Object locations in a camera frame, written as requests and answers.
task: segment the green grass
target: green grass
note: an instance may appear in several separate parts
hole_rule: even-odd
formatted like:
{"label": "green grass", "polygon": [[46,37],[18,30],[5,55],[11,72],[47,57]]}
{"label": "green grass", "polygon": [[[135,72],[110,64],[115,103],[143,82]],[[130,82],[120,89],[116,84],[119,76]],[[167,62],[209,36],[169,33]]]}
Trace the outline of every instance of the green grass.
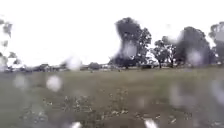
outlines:
{"label": "green grass", "polygon": [[[24,75],[26,91],[13,85],[18,74],[0,74],[0,127],[61,128],[80,121],[84,128],[144,128],[143,118],[152,118],[160,128],[192,128],[195,120],[201,128],[219,128],[223,108],[210,85],[223,74],[221,68],[33,73]],[[45,87],[50,75],[63,81],[57,93]],[[170,104],[175,84],[196,99],[193,108]]]}

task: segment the tree line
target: tree line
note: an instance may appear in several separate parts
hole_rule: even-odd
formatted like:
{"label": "tree line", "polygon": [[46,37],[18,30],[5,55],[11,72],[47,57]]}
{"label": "tree line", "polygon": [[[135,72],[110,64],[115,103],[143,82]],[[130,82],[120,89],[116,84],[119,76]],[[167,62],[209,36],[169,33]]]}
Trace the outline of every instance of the tree line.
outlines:
{"label": "tree line", "polygon": [[128,68],[148,64],[150,52],[157,59],[160,68],[163,63],[169,67],[190,64],[191,66],[207,66],[224,63],[224,22],[211,26],[208,34],[216,44],[210,48],[206,35],[201,30],[187,26],[181,31],[180,39],[175,42],[164,35],[152,44],[152,35],[147,28],[141,28],[134,19],[127,17],[116,22],[116,29],[121,38],[121,49],[109,64]]}

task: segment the tree trunk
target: tree trunk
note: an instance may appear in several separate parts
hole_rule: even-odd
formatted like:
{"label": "tree trunk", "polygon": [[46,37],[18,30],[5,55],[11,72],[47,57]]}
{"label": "tree trunk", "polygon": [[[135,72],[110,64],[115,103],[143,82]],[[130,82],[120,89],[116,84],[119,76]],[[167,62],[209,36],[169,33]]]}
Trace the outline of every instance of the tree trunk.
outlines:
{"label": "tree trunk", "polygon": [[161,61],[159,61],[159,68],[162,68],[162,63],[161,63]]}
{"label": "tree trunk", "polygon": [[171,59],[170,61],[171,61],[170,67],[173,68],[173,59]]}

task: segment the water droplet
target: water droplet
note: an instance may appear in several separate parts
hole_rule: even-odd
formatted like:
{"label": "water droplet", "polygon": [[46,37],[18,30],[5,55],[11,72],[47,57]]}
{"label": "water droplet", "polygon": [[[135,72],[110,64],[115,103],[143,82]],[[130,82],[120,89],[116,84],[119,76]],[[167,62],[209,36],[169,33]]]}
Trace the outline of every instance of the water droplet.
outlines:
{"label": "water droplet", "polygon": [[53,92],[57,92],[62,87],[62,80],[56,75],[50,76],[47,80],[46,87]]}

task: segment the overcast sky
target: overcast sky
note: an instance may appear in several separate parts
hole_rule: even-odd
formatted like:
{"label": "overcast sky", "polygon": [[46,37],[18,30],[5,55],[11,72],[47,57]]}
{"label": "overcast sky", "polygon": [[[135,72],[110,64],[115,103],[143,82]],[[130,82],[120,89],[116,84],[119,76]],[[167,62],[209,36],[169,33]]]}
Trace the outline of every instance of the overcast sky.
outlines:
{"label": "overcast sky", "polygon": [[57,64],[71,55],[86,64],[106,63],[119,49],[114,23],[121,18],[147,27],[153,41],[186,26],[207,34],[224,21],[222,1],[0,0],[0,15],[14,25],[9,49],[27,65]]}

